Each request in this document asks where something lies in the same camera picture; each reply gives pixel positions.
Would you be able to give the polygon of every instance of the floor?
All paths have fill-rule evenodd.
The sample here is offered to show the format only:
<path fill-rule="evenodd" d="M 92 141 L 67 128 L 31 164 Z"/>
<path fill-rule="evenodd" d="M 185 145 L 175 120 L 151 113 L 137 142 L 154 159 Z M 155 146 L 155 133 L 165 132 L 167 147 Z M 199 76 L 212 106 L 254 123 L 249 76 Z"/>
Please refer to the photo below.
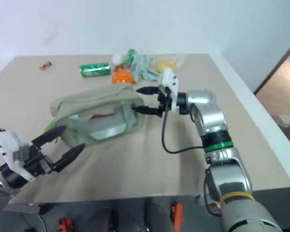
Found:
<path fill-rule="evenodd" d="M 283 229 L 290 229 L 290 188 L 263 190 L 253 193 L 254 198 L 262 203 Z M 183 204 L 184 222 L 181 232 L 222 232 L 221 219 L 207 213 L 198 198 L 192 196 L 155 196 L 109 201 L 91 201 L 77 203 L 56 203 L 41 217 L 46 223 L 47 232 L 57 231 L 57 222 L 61 217 L 71 218 L 74 222 L 73 232 L 92 232 L 85 227 L 93 215 L 105 208 L 118 211 L 118 232 L 146 232 L 144 226 L 144 205 L 153 202 L 169 213 L 173 203 Z M 42 232 L 43 227 L 36 214 L 3 211 L 0 215 L 0 232 L 23 232 L 35 228 Z"/>
<path fill-rule="evenodd" d="M 256 96 L 270 115 L 290 115 L 290 56 Z"/>

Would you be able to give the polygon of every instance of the beige tabletop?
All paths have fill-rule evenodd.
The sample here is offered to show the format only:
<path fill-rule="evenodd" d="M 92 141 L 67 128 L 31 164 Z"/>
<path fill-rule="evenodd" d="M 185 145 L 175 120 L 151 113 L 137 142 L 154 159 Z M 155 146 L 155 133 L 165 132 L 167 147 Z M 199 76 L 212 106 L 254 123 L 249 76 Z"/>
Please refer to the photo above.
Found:
<path fill-rule="evenodd" d="M 216 93 L 253 189 L 289 187 L 287 173 L 211 58 L 206 54 L 186 58 L 176 71 L 179 90 L 207 88 Z M 39 136 L 52 120 L 49 105 L 54 99 L 111 84 L 111 76 L 82 78 L 79 65 L 110 59 L 107 55 L 14 58 L 0 72 L 0 127 L 23 132 L 28 140 Z M 39 66 L 46 61 L 53 65 L 41 71 Z M 142 81 L 135 88 L 148 85 L 156 83 Z M 153 96 L 144 100 L 151 106 L 157 104 Z M 166 153 L 161 145 L 161 127 L 160 118 L 146 116 L 140 131 L 84 150 L 61 173 L 40 176 L 25 185 L 12 201 L 67 202 L 202 193 L 207 167 L 203 150 Z M 189 116 L 169 114 L 166 144 L 171 150 L 201 145 Z M 67 150 L 60 140 L 42 149 L 55 161 Z"/>

